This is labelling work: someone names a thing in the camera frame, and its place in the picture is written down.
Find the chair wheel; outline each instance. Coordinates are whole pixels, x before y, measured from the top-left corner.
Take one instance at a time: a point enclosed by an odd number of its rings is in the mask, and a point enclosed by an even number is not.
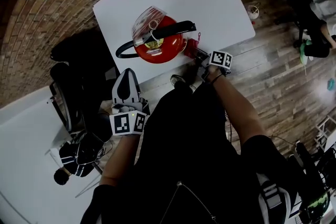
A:
[[[301,47],[301,44],[302,44],[302,41],[301,40],[296,40],[293,44],[293,47],[294,48],[300,48]]]

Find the white table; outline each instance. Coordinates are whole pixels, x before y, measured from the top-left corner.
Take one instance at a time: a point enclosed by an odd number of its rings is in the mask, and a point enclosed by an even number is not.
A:
[[[100,0],[93,11],[116,65],[120,72],[126,68],[133,69],[139,83],[191,61],[179,55],[167,63],[155,65],[141,58],[116,57],[116,50],[132,39],[131,29],[135,20],[150,6],[162,9],[177,22],[194,22],[197,31],[189,36],[197,39],[198,32],[201,32],[199,47],[209,53],[255,35],[241,0]],[[131,48],[125,53],[134,52]]]

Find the brick wall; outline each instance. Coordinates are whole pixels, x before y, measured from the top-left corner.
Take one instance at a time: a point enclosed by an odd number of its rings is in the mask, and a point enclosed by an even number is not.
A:
[[[17,0],[0,56],[0,106],[51,80],[51,48],[76,32],[97,25],[92,6],[98,0]]]

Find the green sneaker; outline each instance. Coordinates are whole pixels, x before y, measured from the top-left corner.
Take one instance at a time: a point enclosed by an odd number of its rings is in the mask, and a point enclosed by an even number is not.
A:
[[[304,53],[304,47],[305,46],[306,46],[306,44],[302,43],[301,47],[300,47],[300,60],[301,60],[301,63],[304,66],[307,65],[307,62],[308,62],[308,56],[306,56],[305,53]]]

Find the fire extinguisher hose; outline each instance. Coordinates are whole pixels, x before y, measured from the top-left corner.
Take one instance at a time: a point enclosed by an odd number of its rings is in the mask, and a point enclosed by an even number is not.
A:
[[[117,49],[115,55],[118,58],[122,58],[122,59],[139,57],[138,54],[123,54],[124,51],[128,50],[129,48],[132,48],[133,46],[134,46],[133,40],[129,41],[129,42],[125,43],[124,45],[120,46]]]

